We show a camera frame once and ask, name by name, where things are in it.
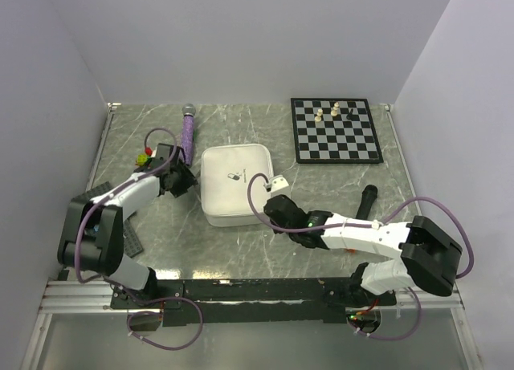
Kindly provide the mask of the white medicine kit case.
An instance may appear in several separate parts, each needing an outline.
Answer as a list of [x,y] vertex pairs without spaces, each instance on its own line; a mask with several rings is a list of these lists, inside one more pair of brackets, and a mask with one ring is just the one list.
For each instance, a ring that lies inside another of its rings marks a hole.
[[206,149],[201,156],[202,211],[215,227],[258,224],[247,199],[249,180],[257,173],[273,177],[271,154],[261,144],[233,144]]

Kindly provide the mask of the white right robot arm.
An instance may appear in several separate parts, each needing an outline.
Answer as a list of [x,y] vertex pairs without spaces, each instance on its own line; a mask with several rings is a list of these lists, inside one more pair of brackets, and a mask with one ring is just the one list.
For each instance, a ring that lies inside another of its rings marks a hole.
[[366,263],[356,273],[350,294],[359,304],[403,287],[416,286],[440,297],[453,291],[463,249],[429,218],[385,224],[328,211],[306,213],[285,195],[269,199],[263,212],[275,232],[306,248],[355,250],[386,258]]

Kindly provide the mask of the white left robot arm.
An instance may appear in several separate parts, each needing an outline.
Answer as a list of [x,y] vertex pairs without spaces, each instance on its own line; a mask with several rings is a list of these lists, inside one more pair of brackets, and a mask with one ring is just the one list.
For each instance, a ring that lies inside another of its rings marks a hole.
[[58,262],[75,268],[77,274],[93,271],[127,288],[140,307],[155,304],[159,296],[156,273],[124,252],[124,222],[153,199],[167,192],[180,197],[197,184],[185,158],[183,148],[159,144],[156,154],[122,184],[90,200],[74,197],[63,224]]

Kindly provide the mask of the colourful toy brick car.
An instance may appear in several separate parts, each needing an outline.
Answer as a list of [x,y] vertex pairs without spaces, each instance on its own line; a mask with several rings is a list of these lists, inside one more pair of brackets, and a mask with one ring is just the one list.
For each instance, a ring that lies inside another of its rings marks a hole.
[[141,167],[145,165],[153,155],[154,151],[150,147],[145,147],[144,152],[137,155],[136,166]]

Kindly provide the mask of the purple glitter microphone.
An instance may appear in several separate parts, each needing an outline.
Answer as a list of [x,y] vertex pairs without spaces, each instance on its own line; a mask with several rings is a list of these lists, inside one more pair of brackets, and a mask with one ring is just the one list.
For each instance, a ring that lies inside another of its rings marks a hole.
[[185,104],[182,107],[182,149],[184,152],[184,162],[191,166],[194,156],[194,117],[196,115],[196,107],[193,104]]

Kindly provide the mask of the black marker orange cap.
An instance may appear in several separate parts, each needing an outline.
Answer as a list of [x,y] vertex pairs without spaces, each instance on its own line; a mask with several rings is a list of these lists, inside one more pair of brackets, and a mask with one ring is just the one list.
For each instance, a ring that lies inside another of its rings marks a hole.
[[358,207],[355,218],[358,220],[367,220],[376,201],[378,188],[375,185],[367,185],[361,193],[361,202]]

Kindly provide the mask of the black white chessboard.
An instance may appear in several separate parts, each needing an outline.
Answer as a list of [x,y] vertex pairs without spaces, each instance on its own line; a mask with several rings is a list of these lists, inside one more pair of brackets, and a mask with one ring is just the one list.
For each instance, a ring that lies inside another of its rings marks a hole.
[[[338,102],[340,114],[331,116]],[[296,162],[299,164],[380,164],[381,146],[366,99],[300,98],[290,99],[292,133]],[[323,120],[314,118],[323,110]],[[349,109],[357,120],[346,118]]]

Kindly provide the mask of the white chess piece small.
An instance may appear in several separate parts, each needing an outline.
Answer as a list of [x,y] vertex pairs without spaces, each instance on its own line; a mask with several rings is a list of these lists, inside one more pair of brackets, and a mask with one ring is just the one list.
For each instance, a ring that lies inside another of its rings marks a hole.
[[317,112],[316,112],[314,120],[317,123],[320,123],[323,120],[323,115],[324,115],[323,110],[322,109],[318,109]]

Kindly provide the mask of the white chess piece tall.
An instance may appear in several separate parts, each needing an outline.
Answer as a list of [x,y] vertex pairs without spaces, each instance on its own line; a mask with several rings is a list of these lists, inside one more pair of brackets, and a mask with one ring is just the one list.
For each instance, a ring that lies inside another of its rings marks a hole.
[[332,116],[332,117],[337,117],[339,114],[340,114],[340,105],[339,105],[339,103],[338,103],[338,102],[336,102],[336,103],[332,106],[331,116]]

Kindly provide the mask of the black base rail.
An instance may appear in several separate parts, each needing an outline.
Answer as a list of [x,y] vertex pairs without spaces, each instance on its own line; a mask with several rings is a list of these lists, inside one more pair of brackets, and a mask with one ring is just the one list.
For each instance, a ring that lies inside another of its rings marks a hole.
[[155,311],[165,327],[190,323],[322,321],[345,323],[349,309],[397,304],[393,291],[374,295],[351,278],[161,280],[158,301],[143,304],[118,290],[113,310]]

